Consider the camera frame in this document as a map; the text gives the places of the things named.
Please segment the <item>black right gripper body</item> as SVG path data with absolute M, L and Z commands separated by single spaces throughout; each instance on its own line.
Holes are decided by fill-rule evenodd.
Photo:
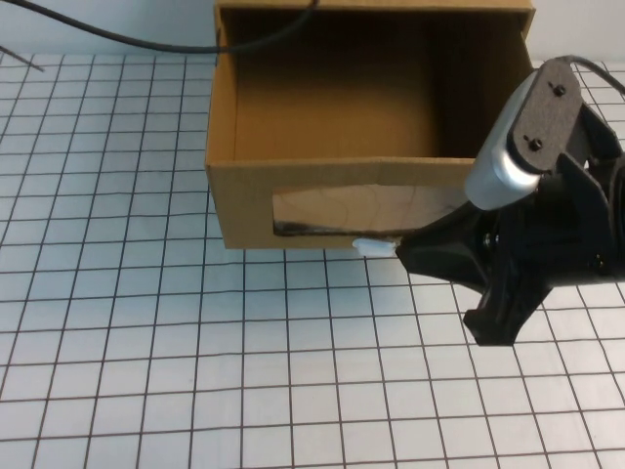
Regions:
M 481 292 L 623 280 L 623 161 L 565 161 L 533 194 L 481 212 L 480 241 Z

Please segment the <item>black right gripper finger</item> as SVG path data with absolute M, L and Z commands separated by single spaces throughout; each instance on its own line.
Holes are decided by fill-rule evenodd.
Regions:
M 479 346 L 513 346 L 551 291 L 543 284 L 491 285 L 479 304 L 466 312 L 463 323 Z
M 488 233 L 487 214 L 476 207 L 460 207 L 406 234 L 396 248 L 396 257 L 413 275 L 487 284 L 489 254 L 483 240 Z

